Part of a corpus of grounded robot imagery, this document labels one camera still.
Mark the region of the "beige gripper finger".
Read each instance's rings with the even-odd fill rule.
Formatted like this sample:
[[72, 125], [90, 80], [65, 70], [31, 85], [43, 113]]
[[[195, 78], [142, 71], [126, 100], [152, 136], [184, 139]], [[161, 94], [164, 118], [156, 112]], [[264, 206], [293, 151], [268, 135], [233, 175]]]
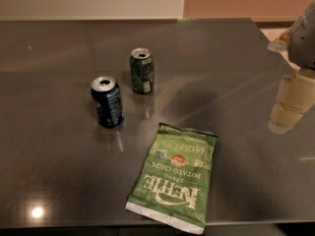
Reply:
[[290, 131], [315, 104], [315, 71], [300, 69], [281, 79], [268, 124], [274, 134]]
[[277, 38], [269, 43], [268, 49], [272, 52], [285, 52], [287, 51], [291, 29], [286, 29]]

